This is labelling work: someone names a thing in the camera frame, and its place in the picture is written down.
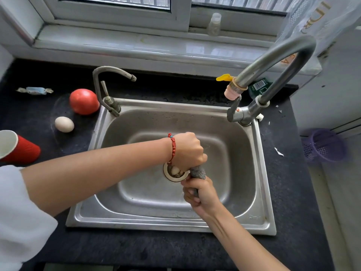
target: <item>drain ring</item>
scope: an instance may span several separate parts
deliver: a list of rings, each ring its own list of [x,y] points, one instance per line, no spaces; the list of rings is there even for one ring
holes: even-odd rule
[[[180,181],[183,181],[187,178],[188,174],[189,174],[189,171],[186,171],[185,173],[183,173],[182,176],[180,177],[173,177],[171,174],[170,174],[170,170],[172,169],[172,166],[171,165],[168,165],[167,163],[164,163],[163,165],[163,172],[164,172],[164,175],[167,177],[168,180],[170,180],[171,182],[180,182]]]

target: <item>sink basin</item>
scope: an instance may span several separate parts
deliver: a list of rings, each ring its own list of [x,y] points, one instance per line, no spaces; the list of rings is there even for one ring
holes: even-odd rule
[[[122,107],[120,116],[101,108],[88,150],[194,132],[208,155],[204,169],[224,206],[252,234],[276,234],[257,120],[243,127],[227,121],[225,107],[115,100]],[[210,231],[184,201],[182,185],[166,178],[163,165],[73,206],[66,225]]]

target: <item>red tomato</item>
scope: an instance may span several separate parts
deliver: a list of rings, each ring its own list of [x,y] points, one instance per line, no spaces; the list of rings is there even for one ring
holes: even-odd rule
[[[96,94],[88,89],[79,88],[70,94],[70,106],[75,113],[89,115],[99,109],[100,103]]]

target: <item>person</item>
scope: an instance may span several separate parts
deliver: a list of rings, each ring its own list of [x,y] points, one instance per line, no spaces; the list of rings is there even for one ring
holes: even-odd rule
[[[172,159],[183,171],[207,161],[196,135],[102,148],[25,168],[0,168],[0,270],[19,270],[55,230],[53,218],[122,179]],[[181,182],[184,199],[208,224],[240,270],[288,270],[222,205],[210,178]],[[198,189],[199,197],[193,195]]]

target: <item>purple basket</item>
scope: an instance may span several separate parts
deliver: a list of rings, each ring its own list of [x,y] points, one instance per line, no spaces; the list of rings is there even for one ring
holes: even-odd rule
[[[303,154],[308,163],[342,161],[346,157],[346,145],[335,132],[316,129],[302,139]]]

